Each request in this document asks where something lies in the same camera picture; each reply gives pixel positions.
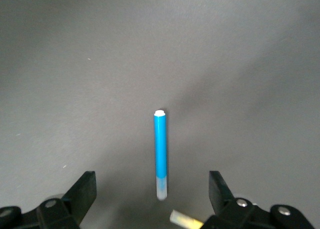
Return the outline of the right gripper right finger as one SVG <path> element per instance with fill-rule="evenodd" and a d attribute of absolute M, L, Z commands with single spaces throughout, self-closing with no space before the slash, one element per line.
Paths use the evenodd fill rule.
<path fill-rule="evenodd" d="M 265 211 L 246 198 L 235 197 L 219 171 L 209 172 L 208 195 L 214 215 L 202 229 L 314 229 L 295 207 L 275 204 Z"/>

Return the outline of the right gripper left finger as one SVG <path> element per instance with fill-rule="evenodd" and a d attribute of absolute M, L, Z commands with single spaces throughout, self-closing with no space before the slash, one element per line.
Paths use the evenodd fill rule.
<path fill-rule="evenodd" d="M 96 197 L 96 173 L 86 171 L 61 198 L 49 198 L 29 212 L 1 207 L 0 229 L 80 229 Z"/>

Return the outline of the blue marker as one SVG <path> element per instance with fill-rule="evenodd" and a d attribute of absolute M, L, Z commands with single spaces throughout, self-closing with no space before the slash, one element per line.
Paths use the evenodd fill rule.
<path fill-rule="evenodd" d="M 167 118 L 164 110 L 156 110 L 154 122 L 154 151 L 156 197 L 163 201 L 167 198 Z"/>

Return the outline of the yellow marker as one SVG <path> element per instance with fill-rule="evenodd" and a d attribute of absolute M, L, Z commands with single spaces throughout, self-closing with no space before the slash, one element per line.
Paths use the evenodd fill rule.
<path fill-rule="evenodd" d="M 183 213 L 173 210 L 170 214 L 169 221 L 183 229 L 200 229 L 204 223 L 189 217 Z"/>

